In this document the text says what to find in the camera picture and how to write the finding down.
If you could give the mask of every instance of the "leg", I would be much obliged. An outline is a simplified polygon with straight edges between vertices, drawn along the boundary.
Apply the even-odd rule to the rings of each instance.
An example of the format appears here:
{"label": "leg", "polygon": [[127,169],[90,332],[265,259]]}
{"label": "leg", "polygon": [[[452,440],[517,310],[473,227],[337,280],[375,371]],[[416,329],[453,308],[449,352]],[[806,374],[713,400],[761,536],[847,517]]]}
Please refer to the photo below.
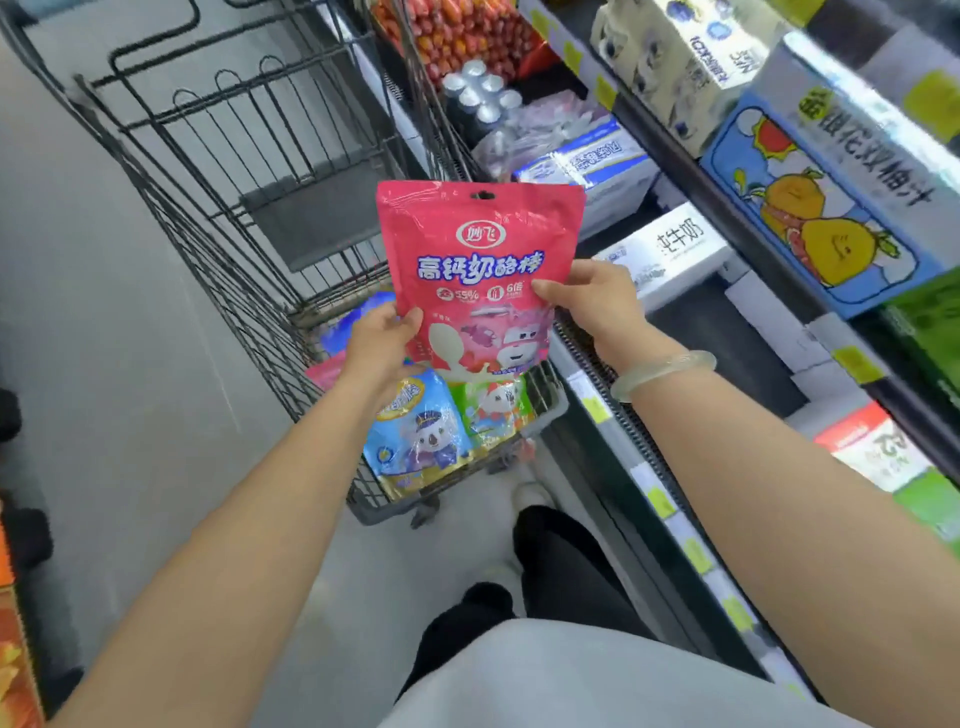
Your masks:
{"label": "leg", "polygon": [[514,601],[506,589],[490,582],[474,584],[459,604],[446,610],[424,630],[414,668],[400,695],[421,677],[443,667],[485,632],[513,617]]}
{"label": "leg", "polygon": [[603,549],[580,523],[544,505],[520,511],[514,551],[527,615],[655,639],[636,615]]}

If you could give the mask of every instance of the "cheese stick package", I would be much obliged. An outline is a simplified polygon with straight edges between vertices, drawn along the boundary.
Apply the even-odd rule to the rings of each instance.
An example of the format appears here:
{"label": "cheese stick package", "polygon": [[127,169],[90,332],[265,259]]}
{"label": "cheese stick package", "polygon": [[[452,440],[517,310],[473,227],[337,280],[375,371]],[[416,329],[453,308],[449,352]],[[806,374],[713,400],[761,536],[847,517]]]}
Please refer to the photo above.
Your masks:
{"label": "cheese stick package", "polygon": [[423,309],[411,359],[449,382],[513,380],[547,356],[584,216],[578,184],[381,182],[376,203],[401,314]]}

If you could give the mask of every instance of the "blueberry illustration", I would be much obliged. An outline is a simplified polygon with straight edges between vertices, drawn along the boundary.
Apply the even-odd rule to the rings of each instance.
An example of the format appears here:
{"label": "blueberry illustration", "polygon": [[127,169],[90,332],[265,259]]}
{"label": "blueberry illustration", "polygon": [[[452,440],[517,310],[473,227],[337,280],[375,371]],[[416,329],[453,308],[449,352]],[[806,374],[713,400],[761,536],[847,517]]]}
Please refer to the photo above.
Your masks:
{"label": "blueberry illustration", "polygon": [[697,19],[697,11],[685,0],[670,0],[666,4],[666,14],[682,23]]}
{"label": "blueberry illustration", "polygon": [[723,40],[724,38],[730,37],[731,33],[730,26],[726,23],[721,23],[719,20],[714,20],[712,23],[707,25],[707,35],[717,40]]}

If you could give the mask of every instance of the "shopping cart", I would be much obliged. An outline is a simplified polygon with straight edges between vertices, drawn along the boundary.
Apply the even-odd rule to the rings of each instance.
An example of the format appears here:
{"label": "shopping cart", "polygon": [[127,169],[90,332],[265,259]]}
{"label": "shopping cart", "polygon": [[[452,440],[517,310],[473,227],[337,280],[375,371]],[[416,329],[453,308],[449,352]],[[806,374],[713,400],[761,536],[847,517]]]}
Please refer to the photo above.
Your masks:
{"label": "shopping cart", "polygon": [[[128,27],[119,16],[137,5],[119,12],[106,0],[23,0],[0,4],[0,24],[19,58],[123,168],[296,421],[323,394],[303,375],[328,356],[318,332],[390,285],[377,183],[471,179],[468,153],[417,55],[401,61],[385,47],[366,7],[144,0],[140,10],[162,15],[165,24],[153,26],[162,30],[105,46],[97,78],[58,78],[33,42],[31,28],[54,11],[99,12],[109,34]],[[419,508],[420,524],[440,492],[509,457],[565,411],[549,363],[526,380],[537,419],[487,458],[409,497],[391,501],[361,462],[348,495],[357,519]]]}

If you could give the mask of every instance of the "blue package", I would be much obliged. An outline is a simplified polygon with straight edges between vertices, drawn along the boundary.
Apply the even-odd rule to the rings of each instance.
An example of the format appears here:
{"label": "blue package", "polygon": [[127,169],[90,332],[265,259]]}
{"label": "blue package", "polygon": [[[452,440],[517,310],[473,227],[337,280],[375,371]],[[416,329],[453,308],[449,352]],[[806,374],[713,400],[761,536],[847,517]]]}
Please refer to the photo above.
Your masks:
{"label": "blue package", "polygon": [[469,437],[446,383],[433,370],[408,376],[377,413],[364,455],[391,499],[436,482],[471,459]]}
{"label": "blue package", "polygon": [[378,291],[349,311],[342,319],[334,323],[327,331],[320,335],[321,346],[330,356],[338,354],[347,348],[347,341],[353,325],[356,324],[368,311],[372,311],[384,303],[396,301],[393,291]]}

